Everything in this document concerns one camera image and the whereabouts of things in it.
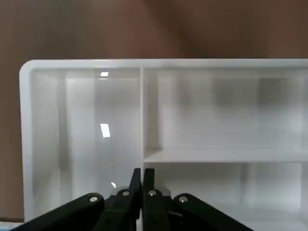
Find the white tray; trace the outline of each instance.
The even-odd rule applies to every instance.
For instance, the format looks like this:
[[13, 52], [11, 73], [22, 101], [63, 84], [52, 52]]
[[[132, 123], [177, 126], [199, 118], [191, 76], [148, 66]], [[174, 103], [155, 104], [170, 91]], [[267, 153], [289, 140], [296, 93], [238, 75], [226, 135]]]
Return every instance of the white tray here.
[[308, 231], [308, 60], [46, 60], [20, 72], [25, 218], [154, 167], [256, 231]]

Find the shelf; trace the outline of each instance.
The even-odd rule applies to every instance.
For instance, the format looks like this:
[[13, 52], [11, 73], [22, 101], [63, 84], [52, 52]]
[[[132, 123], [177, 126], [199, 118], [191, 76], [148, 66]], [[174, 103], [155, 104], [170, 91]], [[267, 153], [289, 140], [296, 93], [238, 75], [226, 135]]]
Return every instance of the shelf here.
[[242, 163], [242, 162], [301, 162], [308, 161], [308, 151], [275, 149], [193, 150], [147, 149], [145, 163]]
[[256, 230], [256, 231], [270, 231], [270, 230], [279, 230], [279, 231], [308, 231], [308, 228], [304, 223], [300, 221], [258, 221], [258, 222], [245, 222], [243, 224]]

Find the bolt head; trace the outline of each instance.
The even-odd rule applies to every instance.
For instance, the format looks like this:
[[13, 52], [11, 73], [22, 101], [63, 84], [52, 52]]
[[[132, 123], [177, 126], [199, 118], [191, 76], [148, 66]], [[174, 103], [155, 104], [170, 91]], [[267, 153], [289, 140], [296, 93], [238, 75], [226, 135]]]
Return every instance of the bolt head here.
[[123, 195], [123, 196], [128, 196], [128, 195], [129, 195], [129, 191], [124, 191], [124, 192], [122, 192], [122, 195]]
[[155, 190], [149, 191], [149, 195], [150, 195], [150, 196], [155, 196], [155, 195], [156, 195], [156, 191], [155, 191]]
[[96, 196], [93, 196], [90, 198], [90, 202], [96, 202], [98, 200], [98, 198]]
[[181, 197], [179, 198], [179, 201], [180, 201], [181, 203], [185, 203], [185, 202], [188, 202], [188, 199], [187, 199], [186, 196], [181, 196]]

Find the brown wall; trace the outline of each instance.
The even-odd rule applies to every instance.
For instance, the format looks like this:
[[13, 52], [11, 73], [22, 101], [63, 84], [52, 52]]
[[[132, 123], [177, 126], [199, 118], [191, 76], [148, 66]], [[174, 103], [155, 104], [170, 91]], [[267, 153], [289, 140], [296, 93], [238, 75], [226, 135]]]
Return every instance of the brown wall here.
[[38, 58], [308, 57], [307, 0], [2, 0], [0, 218], [23, 218], [18, 71]]

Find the plastic surface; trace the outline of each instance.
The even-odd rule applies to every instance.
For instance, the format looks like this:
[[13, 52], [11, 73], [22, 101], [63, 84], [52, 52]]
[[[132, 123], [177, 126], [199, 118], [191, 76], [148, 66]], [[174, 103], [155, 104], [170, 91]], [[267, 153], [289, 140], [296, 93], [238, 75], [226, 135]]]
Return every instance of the plastic surface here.
[[13, 222], [0, 222], [0, 231], [9, 231], [13, 228], [18, 227], [21, 223], [13, 223]]
[[308, 231], [308, 60], [31, 61], [20, 72], [25, 217], [135, 167], [257, 231]]

